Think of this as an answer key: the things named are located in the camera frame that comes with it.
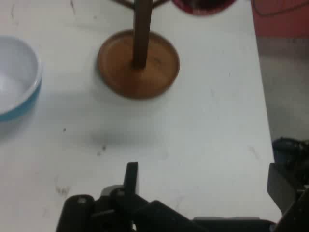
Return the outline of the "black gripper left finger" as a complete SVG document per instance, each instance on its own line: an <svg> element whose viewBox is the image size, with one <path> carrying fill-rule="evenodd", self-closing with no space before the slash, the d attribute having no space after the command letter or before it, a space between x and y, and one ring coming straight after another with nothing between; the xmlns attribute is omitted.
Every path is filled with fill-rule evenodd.
<svg viewBox="0 0 309 232"><path fill-rule="evenodd" d="M124 182L95 200L90 195L69 197L58 232L203 232L204 228L159 201L136 193L138 163L126 166Z"/></svg>

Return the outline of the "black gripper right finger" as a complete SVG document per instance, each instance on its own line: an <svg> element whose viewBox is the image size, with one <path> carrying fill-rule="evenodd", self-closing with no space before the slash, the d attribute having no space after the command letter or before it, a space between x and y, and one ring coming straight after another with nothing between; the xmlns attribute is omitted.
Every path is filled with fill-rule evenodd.
<svg viewBox="0 0 309 232"><path fill-rule="evenodd" d="M309 189L283 166L271 163L267 192L282 217L274 232L306 232L309 229Z"/></svg>

